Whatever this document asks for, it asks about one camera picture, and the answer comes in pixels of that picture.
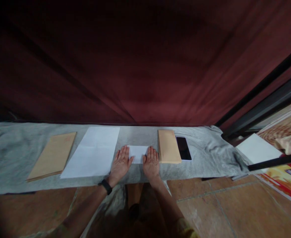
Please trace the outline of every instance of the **black metal frame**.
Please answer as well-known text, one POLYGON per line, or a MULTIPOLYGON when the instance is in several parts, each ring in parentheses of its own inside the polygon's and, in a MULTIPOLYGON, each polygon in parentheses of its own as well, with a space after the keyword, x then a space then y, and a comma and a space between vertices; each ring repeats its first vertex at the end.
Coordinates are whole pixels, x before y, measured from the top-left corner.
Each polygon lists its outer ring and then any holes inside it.
POLYGON ((288 68, 291 67, 291 54, 282 61, 270 74, 268 74, 256 87, 254 87, 242 100, 240 100, 232 109, 229 110, 216 124, 220 127, 225 121, 231 118, 238 112, 244 105, 257 96, 269 84, 282 75, 288 68))
POLYGON ((223 133, 224 139, 238 137, 247 129, 291 104, 291 79, 244 114, 223 133))
POLYGON ((266 169, 270 167, 275 167, 279 165, 291 164, 291 155, 282 156, 276 159, 260 162, 257 164, 249 165, 249 171, 255 171, 260 169, 266 169))

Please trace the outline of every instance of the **brown envelope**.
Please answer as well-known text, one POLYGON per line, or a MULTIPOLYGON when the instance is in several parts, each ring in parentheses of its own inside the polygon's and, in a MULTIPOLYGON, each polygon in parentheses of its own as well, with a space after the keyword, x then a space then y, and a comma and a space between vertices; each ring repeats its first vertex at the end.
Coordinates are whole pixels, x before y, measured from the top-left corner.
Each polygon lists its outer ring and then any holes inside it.
POLYGON ((26 181, 61 174, 65 168, 77 132, 50 137, 26 181))
POLYGON ((159 131, 159 159, 160 163, 179 164, 182 162, 179 154, 174 131, 159 131))

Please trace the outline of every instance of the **white board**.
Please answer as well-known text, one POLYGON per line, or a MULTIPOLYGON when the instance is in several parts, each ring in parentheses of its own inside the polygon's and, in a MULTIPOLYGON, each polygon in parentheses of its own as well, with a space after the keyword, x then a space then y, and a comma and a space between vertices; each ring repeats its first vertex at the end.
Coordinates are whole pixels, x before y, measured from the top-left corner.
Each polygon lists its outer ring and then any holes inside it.
POLYGON ((120 127, 89 127, 61 179, 108 175, 120 127))
MULTIPOLYGON (((237 151, 247 164, 256 164, 271 159, 279 158, 283 153, 274 146, 266 142, 257 134, 252 134, 239 145, 236 146, 237 151)), ((267 169, 257 170, 257 173, 265 173, 267 169)))
POLYGON ((128 145, 129 147, 129 158, 134 156, 133 164, 143 164, 143 155, 147 155, 148 146, 135 146, 128 145))

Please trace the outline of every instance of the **black wristband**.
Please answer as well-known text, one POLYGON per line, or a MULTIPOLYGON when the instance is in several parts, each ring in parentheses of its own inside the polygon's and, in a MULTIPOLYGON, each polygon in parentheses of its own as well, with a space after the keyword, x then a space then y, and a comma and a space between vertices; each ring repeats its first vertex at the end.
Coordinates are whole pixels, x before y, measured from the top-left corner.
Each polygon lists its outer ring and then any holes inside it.
POLYGON ((101 181, 101 183, 98 183, 98 186, 104 186, 104 188, 107 190, 107 194, 109 195, 112 192, 112 187, 108 184, 108 182, 104 179, 101 181))

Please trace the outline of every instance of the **sleeve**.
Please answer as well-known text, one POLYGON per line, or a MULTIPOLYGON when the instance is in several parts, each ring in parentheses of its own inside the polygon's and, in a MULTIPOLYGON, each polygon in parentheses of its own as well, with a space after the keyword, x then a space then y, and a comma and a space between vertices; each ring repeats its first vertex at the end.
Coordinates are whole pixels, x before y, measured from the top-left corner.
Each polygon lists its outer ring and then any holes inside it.
POLYGON ((184 218, 176 222, 176 237, 179 238, 199 238, 199 235, 184 218))

